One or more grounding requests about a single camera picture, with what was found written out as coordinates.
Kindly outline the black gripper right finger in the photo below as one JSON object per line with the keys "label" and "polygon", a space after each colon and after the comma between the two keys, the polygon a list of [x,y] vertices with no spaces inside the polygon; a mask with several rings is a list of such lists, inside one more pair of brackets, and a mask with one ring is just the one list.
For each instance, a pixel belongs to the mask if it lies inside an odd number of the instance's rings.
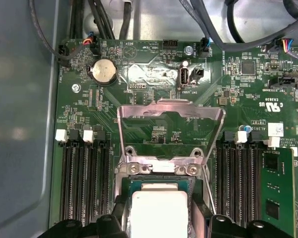
{"label": "black gripper right finger", "polygon": [[195,238],[273,238],[276,228],[264,221],[241,227],[224,215],[213,215],[204,202],[192,202],[192,227]]}

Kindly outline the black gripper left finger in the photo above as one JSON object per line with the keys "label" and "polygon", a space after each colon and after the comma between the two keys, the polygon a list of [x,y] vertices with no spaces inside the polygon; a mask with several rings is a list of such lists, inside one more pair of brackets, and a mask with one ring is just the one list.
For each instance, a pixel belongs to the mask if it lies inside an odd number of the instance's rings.
{"label": "black gripper left finger", "polygon": [[127,238],[127,201],[121,195],[115,199],[112,213],[83,226],[81,221],[63,220],[43,233],[45,238]]}

